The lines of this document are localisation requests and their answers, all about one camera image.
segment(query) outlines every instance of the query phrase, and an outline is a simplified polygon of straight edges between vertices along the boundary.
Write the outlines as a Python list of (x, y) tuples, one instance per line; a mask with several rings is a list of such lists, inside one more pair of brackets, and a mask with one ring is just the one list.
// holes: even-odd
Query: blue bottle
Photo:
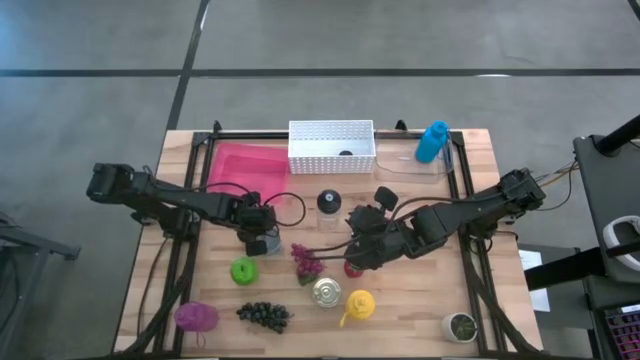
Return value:
[(421, 163), (430, 163), (436, 158), (440, 149), (447, 142), (449, 125), (444, 121), (436, 121), (425, 130), (416, 149), (416, 160)]

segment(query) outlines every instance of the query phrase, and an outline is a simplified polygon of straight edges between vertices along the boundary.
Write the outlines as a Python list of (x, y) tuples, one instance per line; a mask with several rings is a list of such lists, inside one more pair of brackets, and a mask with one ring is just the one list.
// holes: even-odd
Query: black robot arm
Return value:
[(422, 206), (398, 219), (387, 220), (384, 207), (358, 206), (347, 220), (357, 241), (347, 247), (344, 258), (358, 269), (377, 269), (403, 255), (415, 259), (443, 246), (463, 225), (471, 236), (487, 239), (500, 218), (518, 218), (539, 208), (544, 198), (529, 170), (522, 169), (472, 198)]
[(191, 217), (197, 214), (213, 224), (237, 230), (249, 256), (266, 253), (266, 244), (256, 237), (276, 225), (273, 207), (260, 205), (259, 193), (236, 196), (195, 192), (126, 164), (95, 164), (87, 196), (102, 204), (126, 205), (135, 210), (133, 219), (143, 225), (157, 221), (169, 237), (188, 236)]

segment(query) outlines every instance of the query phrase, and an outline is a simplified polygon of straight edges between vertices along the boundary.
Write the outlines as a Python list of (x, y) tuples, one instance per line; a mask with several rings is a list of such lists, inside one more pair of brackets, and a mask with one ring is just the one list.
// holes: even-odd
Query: small jar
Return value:
[(258, 238), (267, 243), (267, 255), (274, 255), (280, 252), (281, 241), (277, 228), (274, 227)]
[(318, 195), (318, 230), (333, 231), (340, 222), (342, 198), (335, 190), (324, 190)]

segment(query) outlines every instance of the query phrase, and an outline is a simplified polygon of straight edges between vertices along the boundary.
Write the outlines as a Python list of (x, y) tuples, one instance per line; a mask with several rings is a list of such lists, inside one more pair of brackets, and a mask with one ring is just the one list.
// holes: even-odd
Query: gray floor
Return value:
[[(0, 2), (2, 69), (180, 69), (198, 0)], [(640, 67), (640, 22), (625, 0), (221, 0), (208, 9), (196, 68)], [(71, 359), (112, 345), (139, 226), (91, 203), (96, 161), (152, 168), (177, 78), (0, 78), (0, 211), (82, 246), (54, 259), (19, 358)], [(489, 128), (500, 170), (546, 172), (576, 136), (639, 111), (640, 77), (191, 79), (179, 129), (285, 128), (289, 119), (445, 120)], [(561, 209), (521, 219), (521, 241), (595, 245), (581, 189)], [(548, 204), (566, 182), (547, 190)], [(584, 339), (543, 331), (554, 353)]]

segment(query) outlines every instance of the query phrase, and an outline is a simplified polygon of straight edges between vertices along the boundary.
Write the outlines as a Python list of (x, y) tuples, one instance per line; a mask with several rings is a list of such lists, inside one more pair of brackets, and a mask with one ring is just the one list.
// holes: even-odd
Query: red object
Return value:
[(353, 267), (351, 267), (351, 264), (349, 264), (348, 261), (344, 262), (344, 273), (347, 274), (347, 277), (350, 278), (357, 278), (362, 276), (362, 274), (364, 274), (364, 270), (356, 270)]
[[(285, 190), (289, 173), (287, 154), (286, 148), (222, 143), (217, 146), (207, 184), (236, 183), (259, 192), (261, 200), (265, 201)], [(242, 189), (229, 185), (210, 187), (207, 192), (245, 194)], [(277, 197), (271, 203), (279, 203), (280, 199)]]

